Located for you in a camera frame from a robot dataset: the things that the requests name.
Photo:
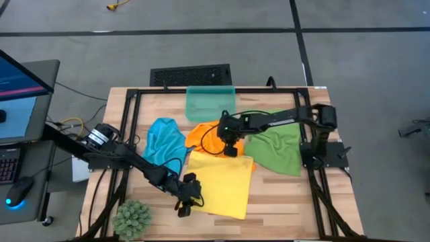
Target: yellow cloth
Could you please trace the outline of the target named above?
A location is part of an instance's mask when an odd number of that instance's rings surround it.
[[[252,166],[252,157],[221,158],[192,151],[187,173],[197,175],[204,199],[203,207],[192,210],[245,219]]]

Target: transparent green bin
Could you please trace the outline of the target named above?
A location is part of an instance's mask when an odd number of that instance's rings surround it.
[[[185,115],[191,122],[219,120],[223,110],[236,112],[236,90],[233,86],[189,86]]]

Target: computer mouse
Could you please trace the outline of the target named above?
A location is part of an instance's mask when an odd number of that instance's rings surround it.
[[[17,206],[24,200],[28,191],[33,186],[32,177],[21,177],[11,187],[6,195],[6,204],[10,207]]]

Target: potted plant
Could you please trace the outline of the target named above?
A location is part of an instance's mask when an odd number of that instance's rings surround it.
[[[146,232],[151,224],[151,213],[148,205],[137,200],[127,200],[118,207],[118,213],[112,221],[115,233],[120,239],[129,242]]]

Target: towel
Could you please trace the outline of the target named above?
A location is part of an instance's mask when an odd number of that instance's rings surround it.
[[[249,135],[245,154],[276,173],[300,176],[299,124],[288,124],[267,129],[260,134]]]
[[[245,219],[252,166],[251,157],[222,158],[192,151],[187,173],[197,175],[204,206],[191,209]]]
[[[194,151],[198,151],[201,153],[206,153],[202,146],[201,146],[201,140],[203,135],[208,131],[209,129],[213,128],[214,126],[218,125],[219,121],[213,121],[213,122],[206,122],[198,124],[187,136],[187,139],[185,140],[185,146],[188,148],[195,147]],[[216,136],[216,127],[211,129],[208,134],[203,139],[203,146],[205,150],[211,152],[211,153],[219,153],[224,149],[225,144],[221,141],[220,138]],[[234,147],[237,148],[237,156],[243,155],[243,141],[238,141]],[[226,157],[224,153],[220,153],[215,155],[216,157]]]
[[[179,174],[187,154],[184,144],[185,136],[179,131],[176,121],[171,118],[158,118],[148,130],[142,157],[155,165],[178,158],[181,161],[172,160],[166,163],[165,167]]]

